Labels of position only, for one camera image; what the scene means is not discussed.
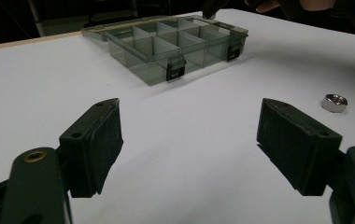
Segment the white tabletop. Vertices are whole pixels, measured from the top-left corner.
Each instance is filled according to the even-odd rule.
[[[121,99],[125,141],[102,195],[75,223],[332,223],[331,190],[303,197],[256,146],[262,98],[296,106],[355,146],[355,35],[238,10],[243,55],[148,86],[81,35],[0,49],[0,182],[19,154],[59,146],[91,105]],[[342,114],[320,106],[348,99]]]

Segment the hex nut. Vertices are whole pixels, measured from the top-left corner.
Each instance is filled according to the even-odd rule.
[[[327,94],[322,101],[322,107],[332,113],[343,112],[347,105],[347,99],[337,94]]]

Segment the plastic organizer box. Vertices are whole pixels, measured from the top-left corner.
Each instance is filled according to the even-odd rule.
[[[85,28],[149,85],[239,57],[248,30],[200,16],[156,17]]]

